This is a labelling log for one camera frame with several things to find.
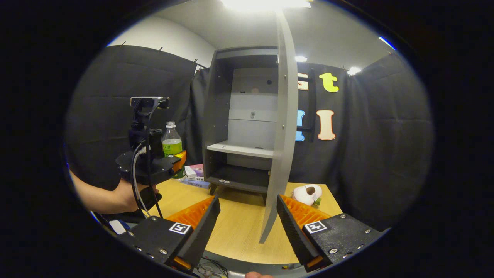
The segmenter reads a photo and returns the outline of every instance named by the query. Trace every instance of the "cabinet leg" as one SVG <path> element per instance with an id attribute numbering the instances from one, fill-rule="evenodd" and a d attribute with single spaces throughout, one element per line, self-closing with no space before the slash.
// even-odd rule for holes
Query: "cabinet leg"
<path id="1" fill-rule="evenodd" d="M 211 184 L 211 188 L 209 189 L 209 194 L 210 195 L 213 195 L 214 194 L 214 191 L 216 190 L 216 187 L 217 187 L 217 185 Z"/>

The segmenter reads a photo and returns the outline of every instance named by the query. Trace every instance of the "white cable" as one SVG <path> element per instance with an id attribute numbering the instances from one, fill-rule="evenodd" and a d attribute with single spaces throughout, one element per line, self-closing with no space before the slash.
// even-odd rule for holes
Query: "white cable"
<path id="1" fill-rule="evenodd" d="M 132 161 L 132 175 L 133 175 L 133 178 L 134 178 L 134 188 L 135 188 L 135 192 L 137 194 L 137 198 L 139 199 L 139 201 L 141 202 L 142 204 L 142 208 L 146 211 L 146 213 L 148 214 L 148 216 L 150 217 L 151 214 L 149 213 L 148 209 L 146 208 L 146 206 L 144 205 L 144 202 L 142 201 L 142 198 L 141 198 L 141 193 L 139 192 L 139 188 L 137 187 L 137 181 L 135 179 L 135 163 L 137 162 L 137 158 L 139 157 L 139 155 L 143 154 L 143 153 L 146 153 L 146 148 L 143 148 L 141 149 L 140 151 L 137 152 L 137 155 L 134 157 L 134 160 Z"/>

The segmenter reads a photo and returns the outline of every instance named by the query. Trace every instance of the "table surface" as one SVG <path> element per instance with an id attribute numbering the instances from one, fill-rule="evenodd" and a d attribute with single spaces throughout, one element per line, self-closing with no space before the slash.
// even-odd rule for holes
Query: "table surface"
<path id="1" fill-rule="evenodd" d="M 305 184 L 288 183 L 285 195 L 291 196 L 293 189 L 302 185 Z M 342 213 L 328 187 L 319 186 L 323 189 L 323 195 L 318 209 L 331 216 Z M 174 179 L 169 179 L 156 187 L 163 195 L 159 205 L 164 217 L 210 197 L 209 189 L 182 184 Z M 207 251 L 252 263 L 298 263 L 283 230 L 280 217 L 276 218 L 264 244 L 259 244 L 264 216 L 264 201 L 261 194 L 225 186 L 218 186 L 215 194 L 219 195 L 221 212 L 207 243 Z M 156 206 L 153 206 L 149 213 L 159 216 Z"/>

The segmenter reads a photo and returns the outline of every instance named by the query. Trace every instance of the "plush toy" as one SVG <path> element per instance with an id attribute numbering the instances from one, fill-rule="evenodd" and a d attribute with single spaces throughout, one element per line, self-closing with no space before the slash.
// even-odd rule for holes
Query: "plush toy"
<path id="1" fill-rule="evenodd" d="M 308 206 L 312 204 L 321 204 L 321 195 L 323 195 L 323 190 L 319 185 L 304 185 L 297 187 L 291 193 L 291 197 L 301 203 Z"/>

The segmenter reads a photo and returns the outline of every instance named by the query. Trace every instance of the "ceiling light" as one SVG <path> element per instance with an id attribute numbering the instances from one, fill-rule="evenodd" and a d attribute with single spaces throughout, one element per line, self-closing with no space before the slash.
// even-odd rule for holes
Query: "ceiling light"
<path id="1" fill-rule="evenodd" d="M 379 37 L 381 41 L 383 41 L 385 44 L 387 44 L 389 47 L 391 47 L 393 50 L 396 50 L 392 45 L 390 45 L 389 42 L 387 42 L 383 37 Z"/>
<path id="2" fill-rule="evenodd" d="M 349 70 L 348 70 L 348 75 L 352 76 L 352 75 L 355 75 L 356 73 L 362 71 L 361 69 L 357 68 L 357 67 L 351 67 Z"/>
<path id="3" fill-rule="evenodd" d="M 295 61 L 297 61 L 297 62 L 307 62 L 307 57 L 304 57 L 304 56 L 295 56 Z"/>
<path id="4" fill-rule="evenodd" d="M 279 8 L 306 7 L 307 0 L 221 0 L 226 8 L 239 11 L 267 11 Z"/>

